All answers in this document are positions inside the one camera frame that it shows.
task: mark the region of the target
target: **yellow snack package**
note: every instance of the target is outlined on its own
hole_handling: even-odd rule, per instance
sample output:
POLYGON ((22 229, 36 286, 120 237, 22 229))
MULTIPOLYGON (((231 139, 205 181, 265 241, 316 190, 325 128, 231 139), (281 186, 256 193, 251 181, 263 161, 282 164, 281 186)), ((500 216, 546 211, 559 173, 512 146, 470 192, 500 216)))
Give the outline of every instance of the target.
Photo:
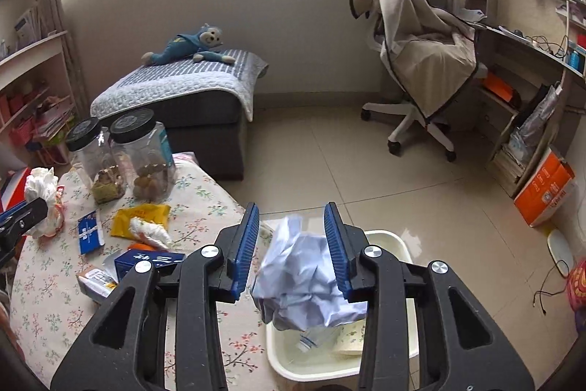
POLYGON ((130 220, 133 217, 139 217, 145 221, 160 224, 168 230, 169 211, 171 207, 168 204, 141 204, 136 207, 127 209, 118 209, 112 221, 110 235, 114 237, 123 237, 125 239, 136 240, 130 233, 130 220))

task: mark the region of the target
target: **black jar lid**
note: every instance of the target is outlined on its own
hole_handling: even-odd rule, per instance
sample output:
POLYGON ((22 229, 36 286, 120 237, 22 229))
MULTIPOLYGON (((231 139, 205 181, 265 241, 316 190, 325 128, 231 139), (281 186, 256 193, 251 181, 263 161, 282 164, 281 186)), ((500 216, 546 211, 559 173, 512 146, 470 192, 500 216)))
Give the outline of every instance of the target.
POLYGON ((144 108, 118 118, 110 127, 110 137, 119 145, 142 138, 156 126, 153 110, 144 108))
POLYGON ((100 134, 100 119, 91 117, 80 121, 65 137, 65 145, 71 152, 89 145, 100 134))

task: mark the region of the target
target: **floral tablecloth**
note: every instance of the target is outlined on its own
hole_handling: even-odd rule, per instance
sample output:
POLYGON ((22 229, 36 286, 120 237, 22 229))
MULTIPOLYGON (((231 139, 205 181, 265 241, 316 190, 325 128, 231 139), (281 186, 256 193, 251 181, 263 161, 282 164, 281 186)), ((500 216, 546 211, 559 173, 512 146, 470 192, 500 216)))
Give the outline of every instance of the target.
MULTIPOLYGON (((218 232, 240 222, 243 208, 199 166, 176 159, 177 182, 165 201, 171 206, 169 234, 174 250, 192 252, 215 241, 218 232)), ((11 328, 19 338, 26 362, 47 386, 67 350, 92 317, 97 305, 80 292, 76 274, 90 265, 100 266, 113 251, 125 250, 130 241, 110 236, 110 226, 121 207, 139 202, 126 195, 100 206, 105 246, 80 255, 77 220, 96 209, 90 193, 75 171, 64 174, 65 225, 50 240, 26 239, 19 261, 11 304, 11 328)), ((261 227, 249 282, 271 240, 261 227)), ((169 306, 165 352, 165 386, 175 390, 175 317, 169 306)), ((235 305, 218 303, 222 353, 229 387, 259 391, 277 389, 276 377, 265 353, 265 327, 245 291, 235 305)))

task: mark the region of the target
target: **blanket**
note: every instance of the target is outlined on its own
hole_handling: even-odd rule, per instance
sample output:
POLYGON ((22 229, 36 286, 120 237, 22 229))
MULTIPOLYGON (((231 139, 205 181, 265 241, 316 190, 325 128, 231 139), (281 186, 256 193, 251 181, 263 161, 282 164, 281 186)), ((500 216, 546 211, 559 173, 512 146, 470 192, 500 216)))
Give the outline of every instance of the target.
POLYGON ((381 60, 426 121, 478 69, 474 29, 427 0, 351 0, 351 9, 356 18, 368 12, 382 20, 381 60))
POLYGON ((225 50, 222 55, 236 59, 233 65, 191 59, 166 65, 139 67, 101 93, 93 102, 90 114, 105 118, 131 108, 207 90, 223 90, 242 103, 248 121, 253 120, 253 94, 257 78, 268 64, 244 50, 225 50))

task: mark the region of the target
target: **beige blanket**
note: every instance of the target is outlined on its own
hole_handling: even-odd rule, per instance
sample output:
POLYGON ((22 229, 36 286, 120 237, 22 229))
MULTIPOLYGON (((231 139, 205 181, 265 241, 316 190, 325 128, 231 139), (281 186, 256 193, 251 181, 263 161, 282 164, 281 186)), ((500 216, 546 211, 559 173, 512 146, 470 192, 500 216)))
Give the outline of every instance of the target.
POLYGON ((474 29, 427 0, 352 0, 353 12, 380 14, 380 57, 430 120, 476 73, 474 29))

